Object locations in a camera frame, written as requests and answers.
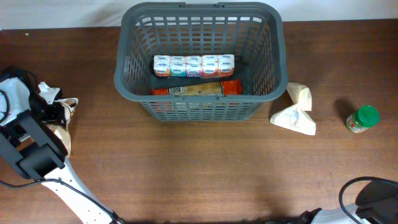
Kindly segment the brown white snack bag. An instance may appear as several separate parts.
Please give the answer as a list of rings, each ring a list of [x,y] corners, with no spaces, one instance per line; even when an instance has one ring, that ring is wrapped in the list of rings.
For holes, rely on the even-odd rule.
[[[50,124],[50,122],[47,123],[47,127],[56,135],[56,137],[61,140],[65,146],[67,150],[67,159],[70,157],[72,151],[72,139],[68,130],[68,126],[72,120],[78,103],[78,98],[64,98],[55,100],[52,106],[60,106],[59,115],[61,120],[56,121],[56,123],[53,124]]]

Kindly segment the white tissue multipack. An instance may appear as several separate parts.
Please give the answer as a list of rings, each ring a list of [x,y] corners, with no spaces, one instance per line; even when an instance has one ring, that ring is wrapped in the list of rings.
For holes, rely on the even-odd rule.
[[[234,73],[233,54],[171,56],[155,55],[153,69],[158,77],[223,78]]]

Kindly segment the beige paper pouch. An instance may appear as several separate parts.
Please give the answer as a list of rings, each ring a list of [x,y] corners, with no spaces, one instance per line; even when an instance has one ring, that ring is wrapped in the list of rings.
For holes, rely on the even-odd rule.
[[[312,110],[312,94],[310,89],[299,83],[289,82],[287,92],[292,105],[272,115],[271,124],[289,129],[298,133],[314,136],[317,130],[316,123],[307,114]]]

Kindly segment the green lid pesto jar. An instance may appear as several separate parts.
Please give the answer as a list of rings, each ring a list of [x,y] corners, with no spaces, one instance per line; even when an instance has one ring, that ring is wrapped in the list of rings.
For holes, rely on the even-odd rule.
[[[346,127],[353,133],[362,133],[380,122],[378,110],[370,105],[365,105],[349,115]]]

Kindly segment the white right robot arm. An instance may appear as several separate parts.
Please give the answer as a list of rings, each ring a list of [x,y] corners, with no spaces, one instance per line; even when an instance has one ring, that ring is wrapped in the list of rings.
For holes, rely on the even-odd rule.
[[[345,190],[360,181],[368,184],[360,191],[355,203],[345,205]],[[379,177],[357,177],[342,186],[339,208],[304,212],[293,223],[309,224],[397,224],[397,182]]]

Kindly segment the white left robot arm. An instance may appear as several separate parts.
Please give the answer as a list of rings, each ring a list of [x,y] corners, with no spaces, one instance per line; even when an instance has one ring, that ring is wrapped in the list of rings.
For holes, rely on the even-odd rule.
[[[59,88],[39,82],[18,67],[1,72],[1,157],[27,186],[43,185],[83,223],[124,223],[80,180],[69,157],[68,125],[78,98],[63,98]]]

